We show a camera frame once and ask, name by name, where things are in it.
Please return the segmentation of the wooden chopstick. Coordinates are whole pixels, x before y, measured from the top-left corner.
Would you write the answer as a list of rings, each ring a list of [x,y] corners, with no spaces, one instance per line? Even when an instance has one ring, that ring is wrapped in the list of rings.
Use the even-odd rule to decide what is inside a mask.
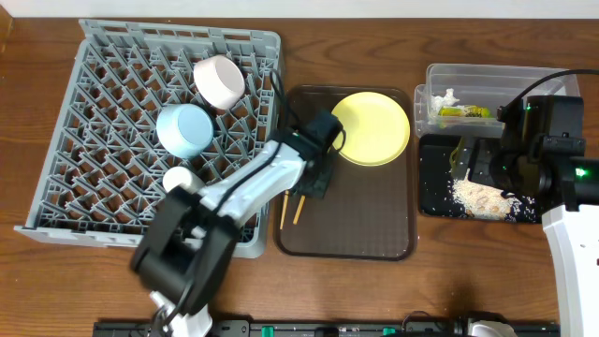
[[[299,199],[299,204],[298,204],[298,207],[296,209],[296,212],[295,212],[295,215],[294,215],[294,218],[293,218],[293,222],[292,222],[293,225],[296,225],[299,222],[299,219],[300,219],[300,216],[301,216],[301,212],[303,210],[303,206],[304,206],[304,203],[305,203],[305,199],[306,199],[306,197],[304,195],[302,195],[300,197],[300,199]]]
[[[279,229],[280,230],[283,230],[284,225],[285,225],[286,210],[287,210],[287,206],[288,206],[289,197],[290,197],[289,190],[285,190],[285,193],[284,193],[284,196],[283,196],[283,204],[282,204],[282,210],[281,210],[280,225],[279,225]]]

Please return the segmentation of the yellow plate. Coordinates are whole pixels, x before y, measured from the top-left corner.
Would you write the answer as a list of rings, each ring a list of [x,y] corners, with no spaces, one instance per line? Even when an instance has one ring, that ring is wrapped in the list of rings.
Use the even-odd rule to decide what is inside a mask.
[[[343,98],[332,110],[345,133],[333,142],[347,161],[377,167],[398,158],[410,139],[406,112],[391,97],[359,92]]]

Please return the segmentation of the green yellow snack wrapper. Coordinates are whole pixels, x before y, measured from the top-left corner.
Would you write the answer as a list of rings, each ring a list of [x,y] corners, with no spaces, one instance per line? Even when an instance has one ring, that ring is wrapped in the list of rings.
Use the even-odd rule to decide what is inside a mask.
[[[476,122],[478,119],[491,118],[492,115],[488,108],[473,105],[441,107],[437,112],[442,125],[458,125]]]

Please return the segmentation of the white tissue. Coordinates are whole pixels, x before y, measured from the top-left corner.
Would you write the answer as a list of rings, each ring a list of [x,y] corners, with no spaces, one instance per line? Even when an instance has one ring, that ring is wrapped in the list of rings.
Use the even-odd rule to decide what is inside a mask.
[[[439,112],[443,107],[452,107],[460,100],[454,96],[454,89],[446,89],[444,95],[433,95],[431,97],[431,108],[433,112]]]

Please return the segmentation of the white green cup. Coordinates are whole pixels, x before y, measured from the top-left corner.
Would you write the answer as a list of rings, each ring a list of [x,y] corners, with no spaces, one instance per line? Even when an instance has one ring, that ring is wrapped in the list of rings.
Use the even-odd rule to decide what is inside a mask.
[[[197,193],[205,186],[193,171],[185,167],[170,168],[165,173],[162,184],[167,192],[175,187],[181,187],[190,194]]]

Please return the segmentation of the light blue plate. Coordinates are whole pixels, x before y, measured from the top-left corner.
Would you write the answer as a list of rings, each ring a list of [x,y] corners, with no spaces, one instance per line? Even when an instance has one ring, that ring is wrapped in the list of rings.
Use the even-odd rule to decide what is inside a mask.
[[[165,106],[158,114],[156,133],[162,146],[176,157],[192,159],[212,144],[212,118],[193,104]]]

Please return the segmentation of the white bowl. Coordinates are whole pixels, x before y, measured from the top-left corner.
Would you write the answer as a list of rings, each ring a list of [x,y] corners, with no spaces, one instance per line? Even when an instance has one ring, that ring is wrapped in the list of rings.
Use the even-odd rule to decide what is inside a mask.
[[[219,110],[233,108],[245,92],[245,81],[236,64],[224,55],[197,62],[193,76],[198,92]]]

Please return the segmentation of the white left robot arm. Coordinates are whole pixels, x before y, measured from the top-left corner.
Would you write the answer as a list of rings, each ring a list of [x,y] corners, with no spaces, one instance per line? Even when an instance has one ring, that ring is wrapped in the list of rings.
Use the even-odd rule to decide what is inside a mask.
[[[130,262],[158,301],[149,335],[204,336],[244,223],[285,190],[318,184],[344,131],[287,129],[220,183],[171,189]]]

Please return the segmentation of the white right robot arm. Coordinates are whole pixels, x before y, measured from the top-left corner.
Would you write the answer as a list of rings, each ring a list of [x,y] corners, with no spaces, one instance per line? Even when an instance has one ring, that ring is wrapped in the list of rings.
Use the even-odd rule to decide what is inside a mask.
[[[598,162],[584,139],[539,134],[502,146],[498,139],[463,137],[450,156],[451,173],[532,198],[552,256],[561,334],[598,333]]]

